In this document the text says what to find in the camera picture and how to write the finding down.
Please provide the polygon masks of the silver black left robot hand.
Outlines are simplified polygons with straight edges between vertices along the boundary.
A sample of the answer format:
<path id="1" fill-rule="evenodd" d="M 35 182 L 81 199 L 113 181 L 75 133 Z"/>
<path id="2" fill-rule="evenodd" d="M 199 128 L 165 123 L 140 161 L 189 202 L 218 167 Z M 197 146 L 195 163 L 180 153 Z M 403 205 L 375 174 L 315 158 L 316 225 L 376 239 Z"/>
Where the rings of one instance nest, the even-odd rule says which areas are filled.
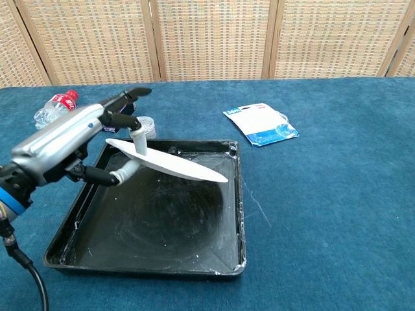
<path id="1" fill-rule="evenodd" d="M 86 167 L 82 162 L 88 155 L 88 143 L 103 128 L 126 128 L 133 139 L 133 150 L 146 152 L 147 142 L 138 118 L 121 113 L 120 109 L 151 92 L 147 87 L 128 89 L 102 102 L 77 108 L 38 130 L 12 149 L 11 162 L 3 171 L 5 180 L 16 190 L 28 193 L 64 176 L 107 187 L 126 182 L 140 167 L 135 158 L 111 172 Z"/>

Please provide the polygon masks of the white round plate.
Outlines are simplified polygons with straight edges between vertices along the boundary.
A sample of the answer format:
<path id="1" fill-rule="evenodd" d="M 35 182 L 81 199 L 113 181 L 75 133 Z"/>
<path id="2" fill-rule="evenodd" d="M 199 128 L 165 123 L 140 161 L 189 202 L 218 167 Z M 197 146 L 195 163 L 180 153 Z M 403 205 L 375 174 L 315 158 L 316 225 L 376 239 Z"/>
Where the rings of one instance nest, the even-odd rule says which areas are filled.
<path id="1" fill-rule="evenodd" d="M 138 160 L 140 165 L 145 165 L 171 176 L 195 181 L 228 182 L 228 178 L 213 169 L 188 159 L 149 148 L 145 137 L 133 140 L 132 143 L 121 139 L 106 139 L 106 142 L 122 151 L 130 159 Z"/>

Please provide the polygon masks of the black square tray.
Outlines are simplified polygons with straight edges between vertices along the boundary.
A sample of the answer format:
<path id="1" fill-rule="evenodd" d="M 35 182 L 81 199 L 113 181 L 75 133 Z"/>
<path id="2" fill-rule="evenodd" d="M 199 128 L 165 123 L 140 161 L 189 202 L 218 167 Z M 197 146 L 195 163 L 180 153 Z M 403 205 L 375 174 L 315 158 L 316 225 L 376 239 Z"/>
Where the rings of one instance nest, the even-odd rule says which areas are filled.
<path id="1" fill-rule="evenodd" d="M 204 165 L 224 183 L 140 167 L 125 183 L 86 183 L 43 263 L 63 273 L 234 279 L 246 267 L 241 157 L 234 140 L 162 140 L 148 146 Z"/>

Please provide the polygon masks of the clear bottle with red label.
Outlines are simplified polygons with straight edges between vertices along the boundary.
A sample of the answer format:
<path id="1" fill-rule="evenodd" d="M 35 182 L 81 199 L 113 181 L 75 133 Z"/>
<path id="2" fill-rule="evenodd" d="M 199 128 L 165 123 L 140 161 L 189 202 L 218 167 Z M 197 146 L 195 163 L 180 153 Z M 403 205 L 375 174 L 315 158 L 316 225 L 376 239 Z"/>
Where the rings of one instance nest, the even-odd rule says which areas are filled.
<path id="1" fill-rule="evenodd" d="M 75 90 L 70 89 L 65 93 L 59 93 L 54 95 L 44 107 L 39 109 L 33 119 L 35 122 L 35 128 L 40 130 L 56 119 L 73 111 L 77 105 L 78 93 Z"/>

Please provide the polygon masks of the small clear round jar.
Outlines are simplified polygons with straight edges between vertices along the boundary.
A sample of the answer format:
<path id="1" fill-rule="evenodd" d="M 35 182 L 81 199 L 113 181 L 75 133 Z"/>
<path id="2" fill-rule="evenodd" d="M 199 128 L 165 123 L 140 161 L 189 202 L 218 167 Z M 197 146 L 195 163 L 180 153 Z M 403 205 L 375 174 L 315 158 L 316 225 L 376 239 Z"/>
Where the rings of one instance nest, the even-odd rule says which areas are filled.
<path id="1" fill-rule="evenodd" d="M 140 116 L 137 119 L 141 123 L 147 139 L 157 138 L 157 132 L 153 118 L 148 116 Z"/>

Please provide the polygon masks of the woven wood screen panel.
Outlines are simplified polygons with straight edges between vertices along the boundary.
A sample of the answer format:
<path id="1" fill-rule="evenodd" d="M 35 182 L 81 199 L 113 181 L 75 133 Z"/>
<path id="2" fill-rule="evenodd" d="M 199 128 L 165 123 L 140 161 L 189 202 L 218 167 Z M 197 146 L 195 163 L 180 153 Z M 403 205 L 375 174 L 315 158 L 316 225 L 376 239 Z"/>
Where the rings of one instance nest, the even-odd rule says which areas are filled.
<path id="1" fill-rule="evenodd" d="M 51 84 L 158 82 L 150 0 L 15 0 Z"/>
<path id="2" fill-rule="evenodd" d="M 15 0 L 0 0 L 0 88 L 49 86 L 51 80 Z"/>
<path id="3" fill-rule="evenodd" d="M 391 59 L 385 77 L 415 76 L 415 16 L 408 24 Z"/>
<path id="4" fill-rule="evenodd" d="M 149 0 L 163 81 L 268 78 L 278 0 Z"/>
<path id="5" fill-rule="evenodd" d="M 271 78 L 384 76 L 415 0 L 276 0 Z"/>

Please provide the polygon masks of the blue white blister package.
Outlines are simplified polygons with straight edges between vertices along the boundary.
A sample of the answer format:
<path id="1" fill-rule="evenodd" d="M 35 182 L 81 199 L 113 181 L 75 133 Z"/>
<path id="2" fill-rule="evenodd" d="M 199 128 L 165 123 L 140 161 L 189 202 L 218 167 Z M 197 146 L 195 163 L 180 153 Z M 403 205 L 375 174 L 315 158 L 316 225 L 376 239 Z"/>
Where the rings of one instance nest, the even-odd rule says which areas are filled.
<path id="1" fill-rule="evenodd" d="M 231 120 L 254 147 L 299 137 L 288 117 L 265 103 L 228 109 L 223 114 Z"/>

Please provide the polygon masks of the blue carpet table cloth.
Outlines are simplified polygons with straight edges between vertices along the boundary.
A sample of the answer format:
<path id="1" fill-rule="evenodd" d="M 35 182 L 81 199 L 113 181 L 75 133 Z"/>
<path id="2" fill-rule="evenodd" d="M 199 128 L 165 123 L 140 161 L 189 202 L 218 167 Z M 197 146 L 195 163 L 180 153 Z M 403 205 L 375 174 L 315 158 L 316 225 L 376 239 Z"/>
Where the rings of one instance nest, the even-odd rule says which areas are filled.
<path id="1" fill-rule="evenodd" d="M 14 222 L 51 311 L 415 311 L 415 77 L 151 83 L 158 137 L 241 146 L 247 265 L 234 281 L 64 275 L 42 255 L 80 185 Z M 265 103 L 300 136 L 254 147 L 223 112 Z"/>

